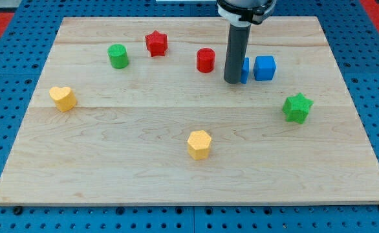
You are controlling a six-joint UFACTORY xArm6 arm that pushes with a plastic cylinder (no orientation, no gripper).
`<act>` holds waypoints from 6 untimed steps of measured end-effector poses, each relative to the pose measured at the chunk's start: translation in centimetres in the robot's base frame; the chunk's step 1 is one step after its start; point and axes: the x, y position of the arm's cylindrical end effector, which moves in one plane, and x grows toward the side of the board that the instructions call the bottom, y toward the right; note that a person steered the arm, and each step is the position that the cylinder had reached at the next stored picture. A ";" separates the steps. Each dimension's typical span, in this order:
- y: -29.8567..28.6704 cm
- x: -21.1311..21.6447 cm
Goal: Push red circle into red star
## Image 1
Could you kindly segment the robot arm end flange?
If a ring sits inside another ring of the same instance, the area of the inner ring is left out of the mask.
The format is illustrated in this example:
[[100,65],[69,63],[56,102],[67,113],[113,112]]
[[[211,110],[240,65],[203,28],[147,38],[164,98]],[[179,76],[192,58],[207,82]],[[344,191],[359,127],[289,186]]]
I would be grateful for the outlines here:
[[259,25],[270,17],[276,0],[217,0],[218,13],[236,27]]

